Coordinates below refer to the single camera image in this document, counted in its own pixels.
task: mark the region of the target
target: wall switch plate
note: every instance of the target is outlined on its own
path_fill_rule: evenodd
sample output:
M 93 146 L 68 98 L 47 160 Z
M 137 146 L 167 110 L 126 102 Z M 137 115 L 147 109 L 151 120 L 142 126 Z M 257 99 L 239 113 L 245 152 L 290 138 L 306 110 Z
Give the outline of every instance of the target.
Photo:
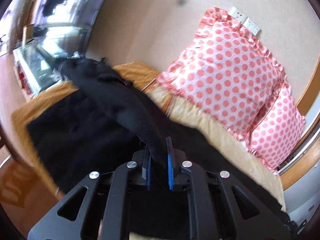
M 243 26 L 246 27 L 254 36 L 257 36 L 260 31 L 260 28 L 250 18 L 246 19 Z
M 247 16 L 240 10 L 238 10 L 236 7 L 232 7 L 232 9 L 229 12 L 229 15 L 231 15 L 234 19 L 237 19 L 241 22 L 241 24 L 244 24 L 245 20 L 247 19 Z

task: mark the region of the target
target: pillow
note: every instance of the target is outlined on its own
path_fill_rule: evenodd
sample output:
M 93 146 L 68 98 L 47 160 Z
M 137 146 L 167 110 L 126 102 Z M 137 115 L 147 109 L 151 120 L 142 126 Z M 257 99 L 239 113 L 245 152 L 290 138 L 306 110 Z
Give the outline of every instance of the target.
M 281 72 L 270 51 L 241 22 L 214 8 L 206 11 L 191 45 L 157 82 L 241 139 L 282 82 Z
M 286 82 L 276 100 L 271 101 L 270 110 L 264 106 L 259 112 L 246 146 L 267 168 L 275 171 L 299 141 L 306 121 L 294 105 L 291 87 Z

